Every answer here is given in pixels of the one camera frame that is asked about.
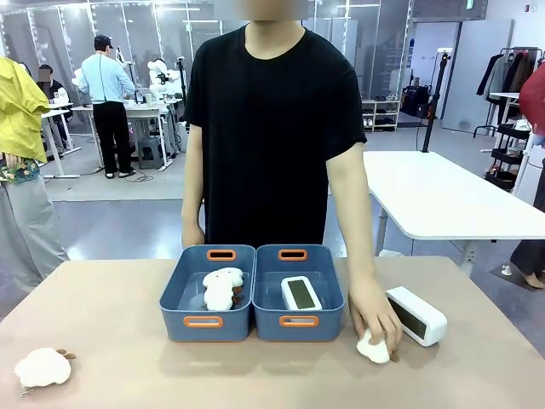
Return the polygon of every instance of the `white wall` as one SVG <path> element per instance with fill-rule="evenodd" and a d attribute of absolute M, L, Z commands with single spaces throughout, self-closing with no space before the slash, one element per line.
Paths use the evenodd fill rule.
<path fill-rule="evenodd" d="M 437 57 L 437 49 L 444 47 L 455 47 L 456 35 L 458 33 L 458 23 L 416 23 L 414 25 L 413 38 L 415 39 L 415 48 L 412 55 L 412 63 L 410 67 L 413 70 L 413 75 L 420 77 L 420 85 L 427 86 L 432 82 L 433 87 L 437 83 L 439 75 L 439 59 Z M 433 73 L 435 59 L 437 57 L 437 68 Z M 440 98 L 438 102 L 438 117 L 441 116 L 443 104 L 445 100 L 445 92 L 449 83 L 450 74 L 449 61 L 446 70 L 443 86 L 441 87 Z"/>
<path fill-rule="evenodd" d="M 525 5 L 531 11 L 525 13 Z M 513 19 L 512 47 L 545 49 L 545 0 L 488 0 L 487 20 Z"/>

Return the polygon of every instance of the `bin handle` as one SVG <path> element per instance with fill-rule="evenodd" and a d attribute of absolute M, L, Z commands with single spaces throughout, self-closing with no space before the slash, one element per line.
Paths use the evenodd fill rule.
<path fill-rule="evenodd" d="M 304 322 L 293 322 L 288 320 L 312 320 Z M 282 315 L 280 317 L 280 326 L 286 328 L 314 328 L 320 323 L 316 315 Z"/>
<path fill-rule="evenodd" d="M 278 252 L 281 262 L 304 262 L 308 259 L 308 251 L 304 249 L 283 249 Z"/>
<path fill-rule="evenodd" d="M 237 259 L 235 250 L 208 250 L 206 258 L 211 262 L 234 262 Z"/>
<path fill-rule="evenodd" d="M 217 316 L 191 316 L 184 317 L 184 325 L 187 328 L 222 328 L 223 319 Z"/>

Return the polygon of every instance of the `gray pants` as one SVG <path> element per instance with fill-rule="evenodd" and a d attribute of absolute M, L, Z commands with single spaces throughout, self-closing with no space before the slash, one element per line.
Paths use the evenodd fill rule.
<path fill-rule="evenodd" d="M 41 176 L 17 185 L 0 183 L 0 260 L 25 293 L 68 261 L 55 222 Z"/>
<path fill-rule="evenodd" d="M 534 207 L 545 212 L 545 167 L 537 185 Z M 522 240 L 511 255 L 511 263 L 524 275 L 545 269 L 545 240 Z"/>

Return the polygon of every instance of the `blue plastic basket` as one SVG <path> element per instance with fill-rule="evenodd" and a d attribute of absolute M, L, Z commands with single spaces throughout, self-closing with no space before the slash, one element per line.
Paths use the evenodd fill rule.
<path fill-rule="evenodd" d="M 250 329 L 255 249 L 247 245 L 195 245 L 185 249 L 159 301 L 170 339 L 178 342 L 242 341 Z M 241 303 L 230 311 L 204 309 L 203 278 L 219 268 L 244 272 Z"/>
<path fill-rule="evenodd" d="M 281 282 L 305 276 L 321 311 L 287 311 Z M 344 296 L 331 252 L 322 245 L 265 245 L 257 250 L 252 303 L 259 338 L 268 341 L 332 341 L 341 332 Z"/>

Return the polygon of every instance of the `foot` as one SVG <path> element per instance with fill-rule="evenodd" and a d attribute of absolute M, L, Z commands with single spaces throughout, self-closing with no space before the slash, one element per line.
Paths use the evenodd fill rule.
<path fill-rule="evenodd" d="M 119 172 L 119 177 L 123 179 L 125 177 L 134 176 L 135 174 L 136 172 L 134 170 L 131 170 L 129 173 Z"/>
<path fill-rule="evenodd" d="M 525 275 L 525 280 L 526 280 L 526 283 L 528 283 L 528 285 L 530 287 L 534 287 L 534 288 L 545 288 L 545 284 L 543 284 L 537 277 L 535 274 L 532 274 L 532 275 Z"/>

